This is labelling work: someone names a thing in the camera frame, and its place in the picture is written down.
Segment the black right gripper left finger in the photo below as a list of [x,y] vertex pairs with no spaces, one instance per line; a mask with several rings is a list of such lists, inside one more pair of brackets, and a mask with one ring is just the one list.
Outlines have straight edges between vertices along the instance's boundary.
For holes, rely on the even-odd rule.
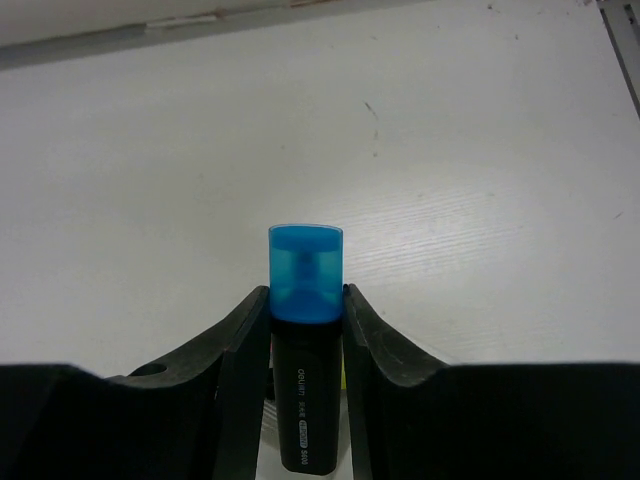
[[126,376],[1,369],[5,479],[252,479],[269,364],[268,290]]

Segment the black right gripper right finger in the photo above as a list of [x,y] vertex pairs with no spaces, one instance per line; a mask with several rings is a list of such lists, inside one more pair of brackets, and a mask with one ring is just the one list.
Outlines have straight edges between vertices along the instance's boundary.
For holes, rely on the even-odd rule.
[[357,479],[635,479],[635,363],[449,365],[343,291]]

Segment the blue cap highlighter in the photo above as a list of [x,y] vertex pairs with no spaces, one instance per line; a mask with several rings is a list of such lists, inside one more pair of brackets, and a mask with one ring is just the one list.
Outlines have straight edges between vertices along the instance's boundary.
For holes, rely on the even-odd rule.
[[337,465],[342,375],[343,232],[269,230],[271,353],[280,456],[296,473]]

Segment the aluminium rail right side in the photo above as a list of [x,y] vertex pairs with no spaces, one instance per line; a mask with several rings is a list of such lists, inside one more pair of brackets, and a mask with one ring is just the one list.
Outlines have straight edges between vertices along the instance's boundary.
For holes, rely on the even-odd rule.
[[639,113],[639,1],[597,1],[636,113]]

